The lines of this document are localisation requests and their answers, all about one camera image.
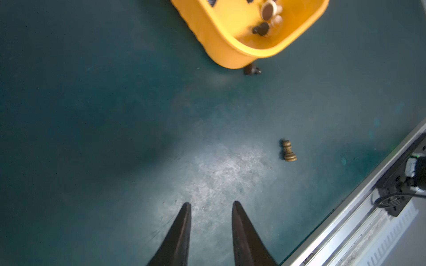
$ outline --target green surface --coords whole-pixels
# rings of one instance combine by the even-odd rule
[[[280,262],[426,116],[417,0],[331,1],[255,77],[166,0],[6,1],[0,36],[7,265],[145,265],[185,201],[189,265],[232,265],[234,200]]]

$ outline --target white vent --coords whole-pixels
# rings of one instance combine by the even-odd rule
[[[370,242],[356,265],[380,266],[418,213],[413,201],[409,201],[398,217],[393,217]]]

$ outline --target brass chess pawn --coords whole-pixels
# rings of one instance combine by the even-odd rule
[[[285,150],[285,154],[284,154],[284,159],[286,162],[293,162],[295,160],[297,160],[296,155],[294,154],[294,152],[291,151],[291,142],[286,140],[282,142],[282,146],[284,147]]]

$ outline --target yellow bin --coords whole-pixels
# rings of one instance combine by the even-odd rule
[[[252,33],[263,22],[261,5],[265,0],[171,0],[210,58],[229,69],[240,69],[257,58],[281,52],[325,11],[329,0],[277,0],[283,22],[268,35]]]

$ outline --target dark chess piece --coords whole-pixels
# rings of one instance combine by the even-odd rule
[[[262,70],[260,68],[255,67],[254,64],[249,64],[244,68],[244,74],[246,75],[253,75],[253,74],[261,74]]]
[[[267,22],[262,22],[259,26],[256,26],[251,31],[253,34],[259,34],[260,36],[265,36],[269,31],[269,24]]]
[[[294,152],[291,151],[290,141],[288,140],[283,141],[282,146],[284,147],[284,150],[285,150],[284,159],[286,162],[293,162],[297,160],[296,155],[294,154]]]

